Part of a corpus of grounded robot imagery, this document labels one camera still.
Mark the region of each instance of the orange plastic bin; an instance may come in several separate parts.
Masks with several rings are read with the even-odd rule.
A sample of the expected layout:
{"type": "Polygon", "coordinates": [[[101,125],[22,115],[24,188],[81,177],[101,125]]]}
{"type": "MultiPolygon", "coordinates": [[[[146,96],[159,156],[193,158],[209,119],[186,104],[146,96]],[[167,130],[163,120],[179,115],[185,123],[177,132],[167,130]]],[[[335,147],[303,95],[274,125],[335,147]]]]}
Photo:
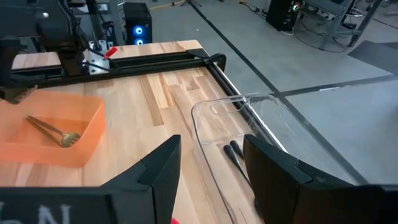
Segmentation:
{"type": "Polygon", "coordinates": [[[0,102],[0,115],[0,160],[81,167],[105,129],[103,100],[95,96],[36,90],[18,105],[0,102]],[[28,123],[28,115],[81,138],[63,148],[28,123]]]}

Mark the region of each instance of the gray floor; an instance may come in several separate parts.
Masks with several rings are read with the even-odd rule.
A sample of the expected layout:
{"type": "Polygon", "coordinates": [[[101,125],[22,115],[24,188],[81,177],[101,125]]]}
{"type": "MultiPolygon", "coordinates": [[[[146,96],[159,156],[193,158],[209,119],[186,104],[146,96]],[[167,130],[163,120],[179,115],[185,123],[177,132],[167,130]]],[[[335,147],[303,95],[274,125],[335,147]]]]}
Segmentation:
{"type": "MultiPolygon", "coordinates": [[[[280,91],[390,74],[347,56],[351,49],[340,54],[312,49],[295,37],[277,32],[236,1],[198,1],[204,15],[280,91]]],[[[260,0],[251,3],[263,5],[260,0]]],[[[151,14],[155,42],[199,40],[209,53],[227,55],[226,74],[242,93],[271,92],[190,6],[155,10],[151,14]]],[[[314,44],[320,41],[306,33],[302,37],[314,44]]],[[[398,30],[371,21],[359,42],[362,40],[397,42],[398,30]]],[[[291,96],[289,100],[367,181],[391,184],[398,182],[398,152],[394,147],[398,143],[394,138],[398,117],[392,113],[397,106],[397,87],[397,82],[378,83],[291,96]]],[[[291,154],[355,183],[283,106],[269,105],[257,110],[291,154]]]]}

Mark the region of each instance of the butcher block tabletop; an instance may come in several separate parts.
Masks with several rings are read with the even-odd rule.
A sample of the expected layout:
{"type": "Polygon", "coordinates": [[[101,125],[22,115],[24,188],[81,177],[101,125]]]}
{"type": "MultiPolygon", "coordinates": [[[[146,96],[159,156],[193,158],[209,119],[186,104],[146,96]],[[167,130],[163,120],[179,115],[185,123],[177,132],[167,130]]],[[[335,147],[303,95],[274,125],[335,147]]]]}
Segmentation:
{"type": "MultiPolygon", "coordinates": [[[[195,40],[127,45],[112,58],[183,52],[199,49],[195,40]]],[[[55,53],[18,55],[13,68],[58,65],[55,53]]],[[[91,159],[81,168],[55,167],[0,161],[2,186],[76,187],[99,186],[146,156],[173,134],[182,137],[181,174],[173,217],[181,224],[261,223],[252,205],[254,196],[244,181],[219,192],[215,178],[229,183],[230,176],[211,174],[193,138],[191,109],[195,103],[226,97],[206,68],[153,73],[90,83],[48,88],[104,101],[106,129],[91,159]]],[[[248,128],[236,118],[237,128],[248,128]]],[[[222,169],[233,169],[223,157],[222,169]]]]}

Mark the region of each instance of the black cable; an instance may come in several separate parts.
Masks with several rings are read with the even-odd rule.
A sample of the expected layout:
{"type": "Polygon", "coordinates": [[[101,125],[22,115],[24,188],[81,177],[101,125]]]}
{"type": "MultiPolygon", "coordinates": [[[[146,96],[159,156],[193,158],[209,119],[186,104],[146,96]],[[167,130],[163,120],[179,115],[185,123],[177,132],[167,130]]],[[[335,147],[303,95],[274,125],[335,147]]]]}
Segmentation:
{"type": "Polygon", "coordinates": [[[89,62],[83,62],[83,65],[90,65],[90,66],[92,66],[92,67],[96,67],[96,68],[102,69],[102,70],[107,71],[107,72],[110,72],[110,71],[111,71],[111,70],[108,69],[108,68],[104,68],[104,67],[102,67],[102,66],[99,66],[99,65],[96,65],[96,64],[93,64],[93,63],[89,63],[89,62]]]}
{"type": "Polygon", "coordinates": [[[98,13],[99,18],[101,19],[101,21],[102,21],[103,23],[105,23],[106,21],[105,21],[104,17],[100,14],[100,12],[97,11],[97,13],[98,13]]]}
{"type": "MultiPolygon", "coordinates": [[[[352,25],[353,24],[353,22],[351,21],[352,17],[351,16],[348,16],[348,17],[349,17],[349,24],[352,25]]],[[[351,35],[354,35],[354,30],[353,29],[351,29],[351,35]]]]}
{"type": "MultiPolygon", "coordinates": [[[[324,36],[325,33],[318,33],[318,32],[315,32],[314,29],[317,28],[317,27],[325,26],[325,25],[328,24],[329,22],[330,22],[330,21],[327,21],[327,22],[325,22],[325,23],[322,24],[322,25],[318,25],[318,26],[316,26],[316,27],[314,27],[314,28],[312,28],[312,29],[309,29],[309,28],[304,24],[303,20],[301,20],[301,21],[300,21],[300,24],[304,26],[304,29],[305,29],[305,30],[300,30],[300,32],[311,32],[311,33],[316,34],[316,35],[319,35],[319,36],[324,36]]],[[[305,44],[305,45],[307,45],[307,46],[309,46],[309,47],[312,47],[312,48],[314,48],[314,49],[319,49],[319,47],[314,46],[314,45],[312,45],[312,44],[310,44],[310,43],[308,43],[308,42],[302,40],[300,37],[298,37],[298,36],[297,36],[297,32],[294,33],[294,36],[296,37],[297,40],[301,41],[303,44],[305,44]]],[[[345,51],[348,49],[348,47],[347,47],[346,45],[344,45],[344,44],[342,44],[342,43],[340,43],[340,42],[337,41],[337,37],[332,37],[332,39],[333,39],[333,41],[335,41],[340,47],[344,48],[344,50],[325,50],[325,49],[323,49],[323,51],[330,52],[330,53],[343,53],[343,52],[345,52],[345,51]]]]}
{"type": "MultiPolygon", "coordinates": [[[[98,52],[98,51],[96,51],[96,50],[93,50],[93,49],[91,49],[90,47],[88,47],[87,49],[88,49],[90,52],[93,52],[94,54],[96,54],[96,55],[98,55],[98,56],[100,56],[100,57],[105,58],[105,55],[101,54],[101,52],[98,52]]],[[[109,62],[111,62],[111,63],[116,67],[116,70],[120,70],[120,66],[119,66],[113,59],[107,58],[107,60],[108,60],[109,62]]]]}
{"type": "MultiPolygon", "coordinates": [[[[300,39],[299,37],[297,37],[296,34],[294,34],[294,36],[297,38],[297,40],[301,41],[302,43],[306,44],[307,46],[310,46],[310,47],[312,47],[312,48],[314,48],[314,49],[319,49],[319,47],[314,46],[314,45],[312,45],[312,44],[309,44],[309,43],[307,43],[306,41],[300,39]]],[[[343,53],[343,52],[345,52],[347,49],[348,49],[348,48],[345,48],[344,50],[325,50],[325,49],[323,49],[323,51],[330,52],[330,53],[343,53]]]]}
{"type": "Polygon", "coordinates": [[[374,21],[376,21],[376,22],[380,22],[381,24],[384,24],[384,25],[386,25],[386,26],[389,26],[389,27],[391,27],[391,28],[393,28],[393,29],[398,29],[398,27],[395,27],[395,26],[393,26],[393,25],[390,25],[390,24],[388,24],[388,23],[386,23],[386,22],[383,22],[383,21],[380,21],[380,20],[378,20],[378,19],[375,19],[375,18],[372,18],[374,21]]]}
{"type": "Polygon", "coordinates": [[[239,4],[246,6],[251,12],[259,16],[261,19],[266,19],[266,12],[262,12],[260,8],[256,7],[255,5],[244,1],[240,1],[239,4]]]}

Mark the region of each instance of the metal tongs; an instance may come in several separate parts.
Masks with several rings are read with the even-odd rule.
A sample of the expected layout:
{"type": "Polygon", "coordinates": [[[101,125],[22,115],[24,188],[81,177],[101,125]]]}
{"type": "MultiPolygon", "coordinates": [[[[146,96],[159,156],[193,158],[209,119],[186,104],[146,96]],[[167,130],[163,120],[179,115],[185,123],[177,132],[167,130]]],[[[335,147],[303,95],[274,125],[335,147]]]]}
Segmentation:
{"type": "Polygon", "coordinates": [[[64,133],[60,131],[59,129],[55,128],[54,126],[51,126],[47,124],[44,121],[41,121],[35,117],[28,116],[26,120],[33,125],[37,130],[39,130],[41,133],[46,135],[48,138],[59,144],[61,147],[70,147],[72,146],[77,140],[80,139],[80,135],[78,133],[64,133]],[[50,132],[48,132],[46,129],[55,132],[59,135],[62,136],[61,141],[59,141],[54,135],[52,135],[50,132]]]}

